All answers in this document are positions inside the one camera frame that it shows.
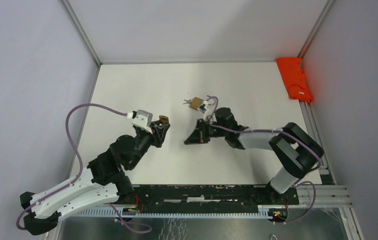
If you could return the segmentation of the small brass padlock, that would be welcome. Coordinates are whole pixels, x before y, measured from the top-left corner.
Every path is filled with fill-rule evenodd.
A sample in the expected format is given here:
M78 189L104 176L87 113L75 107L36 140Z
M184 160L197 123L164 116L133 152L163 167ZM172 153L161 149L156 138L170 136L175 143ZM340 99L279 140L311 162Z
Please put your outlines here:
M159 115L158 120L161 126L168 126L170 124L169 118L165 115Z

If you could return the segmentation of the large brass padlock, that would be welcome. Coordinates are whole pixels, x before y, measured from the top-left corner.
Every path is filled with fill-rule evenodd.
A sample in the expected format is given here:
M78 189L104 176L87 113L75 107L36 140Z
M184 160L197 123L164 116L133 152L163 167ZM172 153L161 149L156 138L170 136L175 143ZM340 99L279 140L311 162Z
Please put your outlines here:
M204 100L204 99L201 99L201 98L199 98L199 97L194 97L194 98L192 98L192 103L189 104L189 108L198 111L198 106L200 105L200 103L201 103L203 100Z

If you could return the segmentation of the silver keys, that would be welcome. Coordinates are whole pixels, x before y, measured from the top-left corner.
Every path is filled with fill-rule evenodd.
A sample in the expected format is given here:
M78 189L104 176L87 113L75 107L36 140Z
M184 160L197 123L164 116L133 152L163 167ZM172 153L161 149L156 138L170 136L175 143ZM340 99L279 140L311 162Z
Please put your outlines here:
M190 105L192 103L192 99L184 99L183 100L183 105Z

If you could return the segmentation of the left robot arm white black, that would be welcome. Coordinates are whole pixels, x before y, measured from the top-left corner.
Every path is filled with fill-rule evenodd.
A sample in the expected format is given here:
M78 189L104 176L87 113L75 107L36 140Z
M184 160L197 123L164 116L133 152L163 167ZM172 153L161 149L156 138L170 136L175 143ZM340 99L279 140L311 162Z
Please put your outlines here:
M149 131L135 127L135 136L121 135L77 175L40 193L24 192L19 228L37 236L54 229L71 216L103 204L130 203L135 190L126 171L133 170L150 147L160 148L170 124L156 120Z

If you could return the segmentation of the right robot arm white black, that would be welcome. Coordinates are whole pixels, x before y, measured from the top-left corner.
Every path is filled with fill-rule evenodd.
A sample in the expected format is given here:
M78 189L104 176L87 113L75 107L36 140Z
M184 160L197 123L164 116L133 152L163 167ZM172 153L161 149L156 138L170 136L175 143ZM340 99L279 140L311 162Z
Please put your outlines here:
M229 107L219 108L214 117L214 121L198 119L195 129L183 143L207 144L212 138L224 138L234 149L274 152L282 167L265 191L266 199L272 204L283 201L289 188L323 164L323 148L294 122L282 128L252 129L238 124Z

